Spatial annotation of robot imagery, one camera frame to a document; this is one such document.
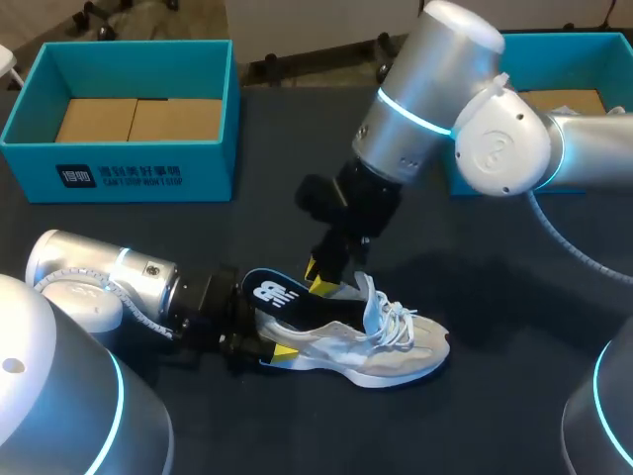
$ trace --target shoelace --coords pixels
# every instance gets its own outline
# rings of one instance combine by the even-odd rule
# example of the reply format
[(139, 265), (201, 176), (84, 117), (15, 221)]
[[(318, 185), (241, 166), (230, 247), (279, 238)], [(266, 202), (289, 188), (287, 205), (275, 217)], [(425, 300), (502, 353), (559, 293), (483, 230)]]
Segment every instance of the shoelace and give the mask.
[(381, 324), (376, 333), (372, 335), (381, 346), (394, 346), (396, 348), (410, 349), (413, 347), (415, 336), (413, 334), (413, 315), (417, 310), (409, 310), (400, 302), (390, 302), (383, 292), (376, 292), (378, 304), (381, 308)]

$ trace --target cardboard box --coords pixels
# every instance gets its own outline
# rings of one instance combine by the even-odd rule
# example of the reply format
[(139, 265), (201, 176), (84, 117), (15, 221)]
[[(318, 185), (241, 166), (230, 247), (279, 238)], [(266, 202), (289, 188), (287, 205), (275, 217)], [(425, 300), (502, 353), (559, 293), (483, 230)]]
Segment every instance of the cardboard box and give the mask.
[(557, 89), (552, 91), (529, 91), (519, 95), (539, 111), (549, 112), (561, 107), (569, 107), (583, 115), (606, 113), (600, 96), (595, 89)]
[[(633, 112), (633, 48), (620, 33), (506, 34), (500, 71), (536, 109), (562, 106), (586, 115), (616, 106)], [(451, 195), (479, 195), (462, 178), (455, 147), (443, 162)], [(579, 190), (537, 190), (537, 192)]]
[[(145, 101), (168, 108), (152, 134)], [(0, 149), (31, 203), (228, 201), (238, 123), (229, 41), (52, 43)]]
[(57, 143), (216, 141), (220, 99), (71, 99)]
[(57, 143), (127, 142), (136, 99), (70, 99)]
[(129, 141), (216, 141), (221, 121), (221, 100), (140, 100)]

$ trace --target glowing blue ring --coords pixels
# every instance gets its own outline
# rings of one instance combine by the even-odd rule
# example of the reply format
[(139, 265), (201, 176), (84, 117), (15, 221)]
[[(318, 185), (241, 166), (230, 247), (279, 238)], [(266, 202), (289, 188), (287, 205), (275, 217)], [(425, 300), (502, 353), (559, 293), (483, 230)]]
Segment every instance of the glowing blue ring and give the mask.
[(115, 369), (117, 370), (117, 384), (118, 384), (118, 390), (119, 390), (119, 396), (117, 398), (117, 409), (115, 410), (115, 419), (112, 421), (112, 427), (110, 427), (110, 433), (108, 433), (108, 437), (106, 438), (106, 441), (103, 444), (103, 447), (101, 447), (101, 450), (99, 451), (99, 454), (97, 455), (97, 458), (95, 458), (94, 462), (92, 462), (92, 465), (90, 465), (90, 468), (85, 473), (85, 475), (94, 475), (97, 472), (97, 470), (99, 470), (99, 467), (101, 466), (104, 459), (106, 458), (106, 455), (108, 455), (108, 452), (110, 451), (112, 442), (114, 442), (115, 440), (115, 436), (117, 435), (117, 430), (119, 430), (119, 424), (121, 423), (121, 415), (123, 414), (123, 398), (124, 398), (123, 376), (121, 374), (121, 368), (119, 367), (119, 363), (117, 363), (117, 360), (115, 359), (115, 357), (110, 352), (108, 352), (108, 354), (112, 358), (112, 362), (114, 363)]
[(441, 128), (439, 126), (436, 126), (434, 124), (431, 124), (430, 122), (427, 122), (424, 119), (421, 119), (416, 114), (412, 114), (407, 109), (405, 109), (403, 106), (401, 106), (396, 101), (394, 101), (391, 97), (389, 97), (387, 94), (385, 94), (385, 91), (383, 91), (382, 89), (378, 89), (378, 97), (380, 97), (383, 100), (383, 102), (385, 102), (385, 104), (387, 104), (389, 107), (394, 109), (400, 115), (406, 117), (407, 119), (409, 119), (410, 121), (418, 124), (419, 126), (422, 126), (425, 129), (429, 129), (430, 131), (437, 132), (438, 134), (441, 134), (442, 136), (450, 136), (451, 135), (451, 131), (449, 131), (447, 129), (443, 129), (443, 128)]
[(595, 401), (595, 408), (597, 409), (597, 415), (600, 418), (600, 422), (602, 423), (602, 427), (604, 428), (606, 435), (611, 440), (611, 443), (613, 444), (615, 449), (620, 453), (620, 455), (622, 455), (622, 458), (624, 458), (624, 460), (626, 460), (626, 462), (631, 467), (633, 467), (633, 458), (631, 458), (630, 455), (626, 453), (626, 450), (624, 450), (624, 447), (620, 445), (620, 442), (618, 442), (617, 438), (615, 438), (615, 435), (613, 434), (611, 427), (609, 427), (609, 424), (606, 421), (606, 417), (604, 416), (604, 412), (602, 411), (602, 406), (600, 405), (600, 398), (597, 395), (597, 372), (600, 368), (600, 362), (602, 361), (602, 357), (604, 356), (606, 349), (609, 348), (610, 344), (611, 342), (606, 344), (606, 346), (604, 347), (604, 350), (602, 351), (602, 353), (597, 359), (597, 362), (595, 363), (595, 368), (593, 370), (593, 400)]
[[(561, 131), (561, 126), (556, 124), (556, 127), (558, 128), (559, 132), (561, 133), (561, 137), (562, 137), (563, 136), (563, 131)], [(552, 176), (550, 176), (545, 183), (543, 183), (541, 186), (537, 186), (536, 190), (540, 190), (541, 188), (546, 187), (550, 183), (550, 181), (552, 181), (554, 179), (556, 174), (561, 169), (561, 166), (563, 166), (563, 161), (565, 161), (565, 141), (562, 141), (562, 143), (563, 143), (563, 150), (561, 151), (561, 159), (558, 162), (558, 166), (556, 167), (556, 170), (554, 170), (554, 173), (552, 173)]]
[(115, 267), (121, 264), (121, 262), (123, 261), (123, 258), (126, 256), (126, 254), (129, 251), (130, 251), (129, 247), (124, 247), (123, 249), (121, 249), (121, 252), (119, 252), (119, 255), (117, 256), (117, 260), (115, 260)]

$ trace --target box label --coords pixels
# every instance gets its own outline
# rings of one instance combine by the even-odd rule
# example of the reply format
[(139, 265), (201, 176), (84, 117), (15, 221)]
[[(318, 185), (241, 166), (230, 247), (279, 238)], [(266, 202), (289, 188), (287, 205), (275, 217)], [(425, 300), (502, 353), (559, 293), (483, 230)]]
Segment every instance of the box label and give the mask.
[(99, 166), (99, 175), (105, 186), (182, 186), (180, 167)]
[(95, 188), (97, 186), (88, 165), (58, 165), (56, 168), (66, 188)]

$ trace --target robotic arm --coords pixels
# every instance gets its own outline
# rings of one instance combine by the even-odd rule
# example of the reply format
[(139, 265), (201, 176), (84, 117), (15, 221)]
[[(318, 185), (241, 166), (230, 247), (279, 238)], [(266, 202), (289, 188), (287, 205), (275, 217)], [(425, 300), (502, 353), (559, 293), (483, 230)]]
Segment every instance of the robotic arm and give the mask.
[(633, 117), (544, 114), (508, 87), (503, 36), (443, 0), (420, 15), (334, 179), (309, 175), (299, 207), (330, 225), (313, 249), (311, 292), (336, 288), (349, 258), (366, 260), (411, 184), (451, 140), (464, 179), (492, 196), (633, 181)]

